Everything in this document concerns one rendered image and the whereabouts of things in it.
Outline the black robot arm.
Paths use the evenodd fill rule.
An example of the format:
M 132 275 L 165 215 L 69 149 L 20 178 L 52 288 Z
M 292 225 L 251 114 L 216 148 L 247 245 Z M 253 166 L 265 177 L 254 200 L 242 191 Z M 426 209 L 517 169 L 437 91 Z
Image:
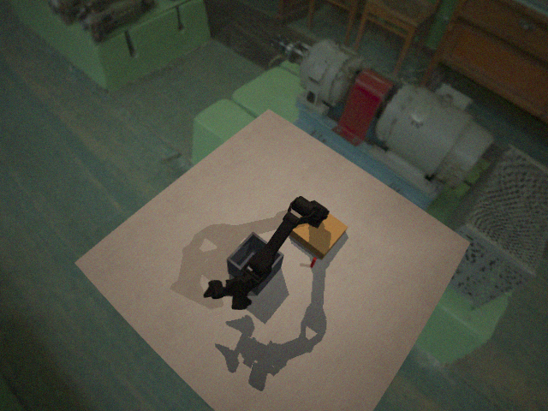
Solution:
M 302 215 L 298 218 L 291 213 L 291 208 Z M 294 199 L 290 205 L 288 212 L 283 217 L 283 221 L 268 241 L 264 249 L 254 254 L 250 260 L 241 268 L 243 272 L 230 286 L 230 296 L 232 298 L 232 309 L 245 310 L 251 304 L 251 300 L 246 297 L 246 294 L 264 282 L 271 273 L 271 267 L 275 262 L 275 255 L 283 243 L 288 238 L 289 234 L 299 224 L 309 223 L 315 228 L 318 228 L 322 221 L 328 218 L 329 212 L 327 208 L 322 206 L 316 200 L 308 201 L 302 196 Z M 251 270 L 249 270 L 247 267 Z

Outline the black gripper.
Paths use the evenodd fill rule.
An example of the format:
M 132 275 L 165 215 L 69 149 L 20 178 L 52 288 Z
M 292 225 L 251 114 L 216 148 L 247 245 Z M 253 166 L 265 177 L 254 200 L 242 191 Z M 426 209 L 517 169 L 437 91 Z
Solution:
M 219 299 L 224 296 L 230 295 L 229 286 L 240 276 L 234 276 L 233 279 L 226 280 L 226 287 L 223 287 L 223 284 L 220 280 L 212 280 L 208 283 L 209 287 L 204 293 L 204 297 L 212 297 L 212 299 Z

